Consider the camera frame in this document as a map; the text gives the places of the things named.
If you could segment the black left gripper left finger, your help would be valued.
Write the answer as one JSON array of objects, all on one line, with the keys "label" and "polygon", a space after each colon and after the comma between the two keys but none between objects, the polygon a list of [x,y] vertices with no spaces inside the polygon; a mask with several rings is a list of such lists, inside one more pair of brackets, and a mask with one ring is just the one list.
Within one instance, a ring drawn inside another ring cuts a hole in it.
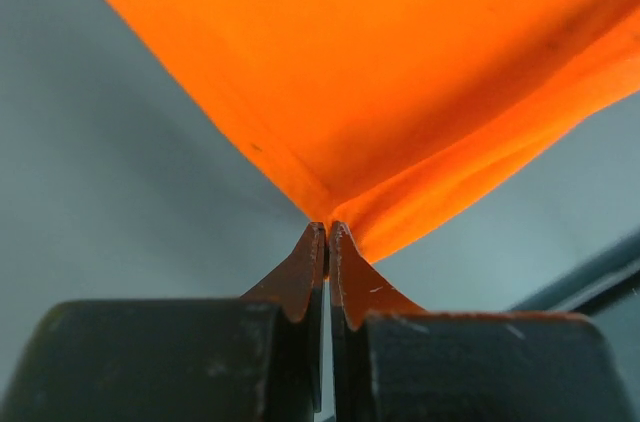
[{"label": "black left gripper left finger", "polygon": [[5,421],[310,421],[322,404],[324,227],[235,298],[76,300],[40,320]]}]

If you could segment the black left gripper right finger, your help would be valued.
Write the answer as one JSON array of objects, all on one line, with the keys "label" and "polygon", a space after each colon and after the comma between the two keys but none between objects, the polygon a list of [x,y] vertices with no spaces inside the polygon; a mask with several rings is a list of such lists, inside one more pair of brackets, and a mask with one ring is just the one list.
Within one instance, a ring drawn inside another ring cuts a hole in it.
[{"label": "black left gripper right finger", "polygon": [[609,343],[571,312],[433,312],[328,238],[339,421],[633,421]]}]

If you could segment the orange t-shirt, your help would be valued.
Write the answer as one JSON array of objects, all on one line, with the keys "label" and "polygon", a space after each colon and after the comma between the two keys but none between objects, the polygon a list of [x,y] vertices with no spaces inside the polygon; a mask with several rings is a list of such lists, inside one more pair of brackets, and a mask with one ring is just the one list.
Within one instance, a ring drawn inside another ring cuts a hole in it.
[{"label": "orange t-shirt", "polygon": [[639,88],[639,0],[106,0],[309,218],[377,261]]}]

